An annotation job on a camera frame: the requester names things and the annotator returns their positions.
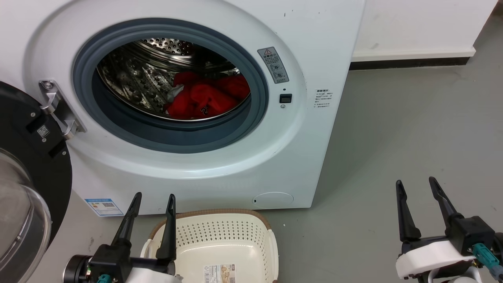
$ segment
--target blue connector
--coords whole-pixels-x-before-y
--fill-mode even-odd
[[[98,278],[98,282],[96,283],[112,283],[112,278],[108,274],[103,274]]]
[[[503,266],[491,251],[481,243],[473,245],[473,255],[480,263],[485,265],[495,280],[503,279]]]

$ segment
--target washing machine door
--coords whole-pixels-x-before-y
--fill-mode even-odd
[[[0,278],[25,282],[56,235],[71,192],[58,122],[0,82]]]

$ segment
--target door hinge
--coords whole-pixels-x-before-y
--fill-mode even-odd
[[[58,85],[52,80],[38,82],[38,87],[42,95],[47,99],[47,103],[40,106],[42,112],[51,115],[61,128],[63,137],[71,139],[76,132],[85,132],[86,129],[73,113],[70,106],[65,101]]]

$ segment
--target red clothing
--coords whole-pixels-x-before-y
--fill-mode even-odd
[[[173,85],[184,85],[173,103],[164,106],[175,119],[207,118],[225,113],[250,93],[243,75],[215,81],[193,72],[183,72],[175,75]]]

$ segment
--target blue sticker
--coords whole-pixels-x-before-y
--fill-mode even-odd
[[[124,215],[110,198],[86,198],[85,201],[98,216]]]

